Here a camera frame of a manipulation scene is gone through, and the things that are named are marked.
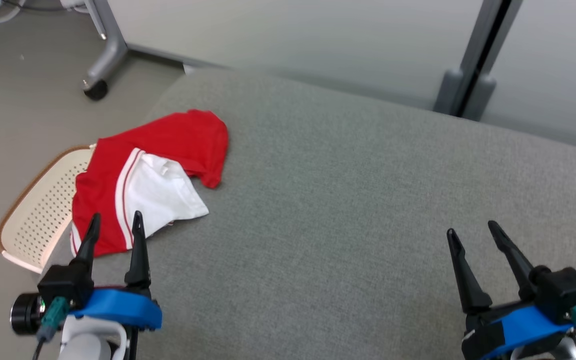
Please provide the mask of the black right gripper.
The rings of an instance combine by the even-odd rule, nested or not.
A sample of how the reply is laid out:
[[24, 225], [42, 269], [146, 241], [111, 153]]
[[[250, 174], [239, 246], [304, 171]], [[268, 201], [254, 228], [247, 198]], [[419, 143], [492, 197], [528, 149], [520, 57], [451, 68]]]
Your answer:
[[[537, 290], [530, 280], [534, 266], [510, 239], [503, 228], [494, 220], [487, 222], [494, 243], [510, 266], [518, 284], [518, 296], [522, 301], [532, 301]], [[446, 231], [450, 259], [461, 301], [461, 309], [466, 315], [466, 333], [462, 338], [462, 355], [466, 360], [507, 360], [514, 351], [506, 343], [507, 335], [501, 323], [503, 317], [522, 309], [524, 305], [511, 302], [493, 306], [492, 299], [480, 287], [466, 260], [466, 250], [454, 228]]]

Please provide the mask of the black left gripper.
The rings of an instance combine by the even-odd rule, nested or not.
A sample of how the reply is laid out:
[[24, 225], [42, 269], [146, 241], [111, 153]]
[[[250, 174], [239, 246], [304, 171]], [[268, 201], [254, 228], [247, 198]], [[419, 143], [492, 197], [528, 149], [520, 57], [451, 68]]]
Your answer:
[[[70, 262], [70, 266], [78, 271], [92, 273], [94, 250], [101, 232], [101, 217], [100, 213], [95, 213], [92, 216], [86, 234], [81, 241], [80, 248]], [[139, 210], [134, 213], [131, 232], [134, 241], [130, 266], [124, 276], [124, 292], [146, 297], [153, 302], [154, 305], [160, 306], [158, 301], [153, 298], [150, 290], [152, 280], [147, 252], [146, 230], [143, 215]]]

